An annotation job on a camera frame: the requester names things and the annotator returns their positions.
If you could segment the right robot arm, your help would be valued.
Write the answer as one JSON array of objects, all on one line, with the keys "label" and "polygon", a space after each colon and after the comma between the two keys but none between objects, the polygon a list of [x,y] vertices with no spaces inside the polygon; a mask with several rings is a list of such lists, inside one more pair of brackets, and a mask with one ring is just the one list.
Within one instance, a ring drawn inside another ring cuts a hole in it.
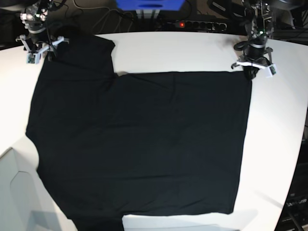
[{"label": "right robot arm", "polygon": [[49,52],[57,56],[58,45],[62,42],[69,42],[69,39],[63,36],[52,36],[47,21],[49,12],[59,10],[65,5],[65,0],[60,3],[55,3],[53,0],[39,0],[25,8],[20,14],[20,19],[25,25],[25,29],[28,30],[28,35],[20,35],[16,41],[22,42],[24,50],[27,51],[27,64],[38,64],[41,57]]}]

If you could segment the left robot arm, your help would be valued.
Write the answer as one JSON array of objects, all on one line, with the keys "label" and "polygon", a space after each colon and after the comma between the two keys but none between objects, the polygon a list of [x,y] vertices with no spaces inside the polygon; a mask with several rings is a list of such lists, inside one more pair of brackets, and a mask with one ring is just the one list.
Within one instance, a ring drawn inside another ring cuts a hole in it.
[{"label": "left robot arm", "polygon": [[241,51],[242,54],[231,68],[241,66],[249,81],[253,80],[261,69],[269,70],[272,76],[276,73],[272,70],[273,49],[267,46],[267,41],[273,33],[273,13],[263,0],[244,0],[243,6],[245,21],[241,24],[245,27],[247,40],[234,45],[234,50]]}]

